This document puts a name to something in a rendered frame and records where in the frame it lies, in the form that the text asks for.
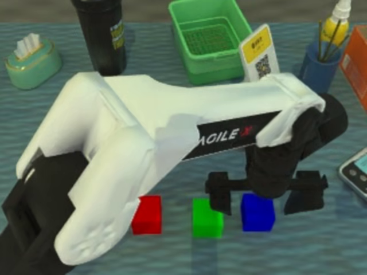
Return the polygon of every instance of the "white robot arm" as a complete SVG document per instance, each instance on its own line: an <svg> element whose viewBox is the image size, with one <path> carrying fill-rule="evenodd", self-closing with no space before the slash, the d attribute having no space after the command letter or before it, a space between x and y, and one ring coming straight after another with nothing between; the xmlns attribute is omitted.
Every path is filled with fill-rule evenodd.
<svg viewBox="0 0 367 275"><path fill-rule="evenodd" d="M312 107L323 112L324 99L291 74L183 88L145 75L78 73L20 157L17 177L30 177L40 155L81 151L89 161L68 194L75 211L54 242L62 263L80 265L121 240L139 197L180 161L287 143L295 120Z"/></svg>

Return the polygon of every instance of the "tissue box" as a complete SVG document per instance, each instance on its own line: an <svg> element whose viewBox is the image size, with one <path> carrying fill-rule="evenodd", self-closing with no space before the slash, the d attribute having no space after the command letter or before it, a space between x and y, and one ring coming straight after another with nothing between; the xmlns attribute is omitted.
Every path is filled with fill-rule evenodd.
<svg viewBox="0 0 367 275"><path fill-rule="evenodd" d="M355 26L340 63L341 71L367 111L367 25Z"/></svg>
<svg viewBox="0 0 367 275"><path fill-rule="evenodd" d="M11 83L19 89L33 89L57 73L62 67L61 57L54 43L46 38L30 56L19 59L12 53L5 61Z"/></svg>

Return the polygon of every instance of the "pen holder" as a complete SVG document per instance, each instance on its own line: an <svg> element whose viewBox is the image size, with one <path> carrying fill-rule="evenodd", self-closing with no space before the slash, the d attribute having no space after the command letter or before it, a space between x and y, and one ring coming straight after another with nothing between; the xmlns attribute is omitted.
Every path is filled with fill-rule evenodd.
<svg viewBox="0 0 367 275"><path fill-rule="evenodd" d="M326 51L328 44L328 42L321 43L321 57ZM341 50L337 49L326 62L320 62L318 61L318 48L318 41L307 46L306 55L304 56L298 77L315 93L327 93L333 82L342 54ZM335 48L336 46L332 44L329 53Z"/></svg>
<svg viewBox="0 0 367 275"><path fill-rule="evenodd" d="M11 83L22 90L30 90L41 85L56 74L61 66L61 57L54 43L41 40L42 47L22 60L12 53L5 61Z"/></svg>

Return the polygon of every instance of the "stick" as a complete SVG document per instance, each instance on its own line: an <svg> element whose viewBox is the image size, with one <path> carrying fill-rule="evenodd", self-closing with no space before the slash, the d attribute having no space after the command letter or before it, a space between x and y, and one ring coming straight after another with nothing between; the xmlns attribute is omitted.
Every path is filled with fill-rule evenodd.
<svg viewBox="0 0 367 275"><path fill-rule="evenodd" d="M319 48L318 48L318 55L317 60L321 61L321 34L322 34L322 20L319 20Z"/></svg>
<svg viewBox="0 0 367 275"><path fill-rule="evenodd" d="M336 48L325 58L325 62L327 61L327 60L329 60L329 59L331 59L332 58L332 56L337 52L337 50L338 49L340 49L340 47L344 44L344 42L347 40L349 38L349 34L347 34L345 37L344 37L344 39L343 39L343 41L342 42L340 42L339 43L339 45L338 46L336 46Z"/></svg>
<svg viewBox="0 0 367 275"><path fill-rule="evenodd" d="M333 36L331 36L331 39L330 39L329 43L327 44L327 48L326 48L326 50L325 50L325 52L324 52L324 54L323 54L323 57L322 57L321 61L325 61L325 57L326 57L326 56L328 55L328 53L329 53L330 47L331 47L331 45L332 45L332 43L333 43L333 41L334 41L334 39L335 39L335 36L336 36L336 34L337 34L338 30L339 30L339 27L340 27L340 23L341 23L341 22L342 22L342 21L339 19L339 20L338 20L338 23L337 23L337 27L335 28L335 30L334 30L334 32L333 32Z"/></svg>

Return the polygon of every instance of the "black cup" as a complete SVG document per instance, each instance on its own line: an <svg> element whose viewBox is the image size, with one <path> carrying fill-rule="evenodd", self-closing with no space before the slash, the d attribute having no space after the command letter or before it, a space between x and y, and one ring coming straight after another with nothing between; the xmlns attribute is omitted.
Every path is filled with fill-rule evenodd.
<svg viewBox="0 0 367 275"><path fill-rule="evenodd" d="M126 68L121 0L71 0L94 70L116 76Z"/></svg>

